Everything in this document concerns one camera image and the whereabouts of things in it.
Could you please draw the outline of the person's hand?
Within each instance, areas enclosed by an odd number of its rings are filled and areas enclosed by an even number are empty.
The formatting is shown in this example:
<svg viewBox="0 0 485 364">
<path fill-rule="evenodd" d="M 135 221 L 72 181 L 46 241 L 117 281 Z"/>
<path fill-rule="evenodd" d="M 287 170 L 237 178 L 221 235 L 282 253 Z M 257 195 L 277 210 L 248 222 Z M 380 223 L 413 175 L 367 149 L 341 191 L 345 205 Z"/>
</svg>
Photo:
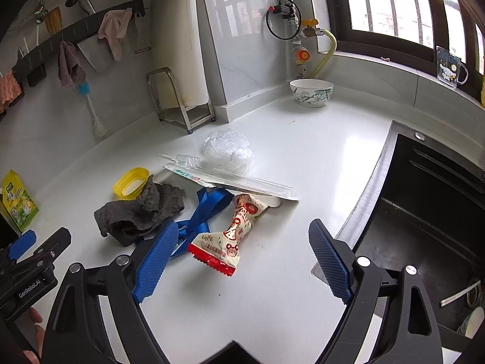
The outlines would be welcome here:
<svg viewBox="0 0 485 364">
<path fill-rule="evenodd" d="M 43 318 L 39 312 L 31 307 L 27 311 L 26 329 L 28 341 L 32 349 L 24 350 L 26 357 L 35 364 L 40 363 L 43 354 L 45 330 L 42 327 Z"/>
</svg>

